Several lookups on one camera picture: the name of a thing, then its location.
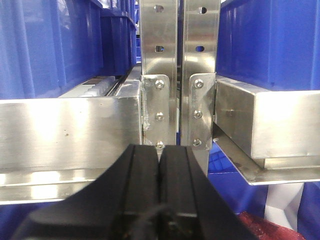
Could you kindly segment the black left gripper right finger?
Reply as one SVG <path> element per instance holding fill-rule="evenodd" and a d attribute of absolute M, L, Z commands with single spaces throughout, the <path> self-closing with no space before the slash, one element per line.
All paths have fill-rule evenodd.
<path fill-rule="evenodd" d="M 189 147 L 168 145 L 160 159 L 161 240 L 255 240 L 211 185 Z"/>

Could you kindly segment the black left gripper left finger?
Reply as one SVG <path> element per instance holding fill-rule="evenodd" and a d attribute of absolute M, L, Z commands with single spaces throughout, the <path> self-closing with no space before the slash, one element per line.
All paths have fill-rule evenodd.
<path fill-rule="evenodd" d="M 159 213 L 158 156 L 129 145 L 95 181 L 31 212 L 15 240 L 155 240 Z"/>

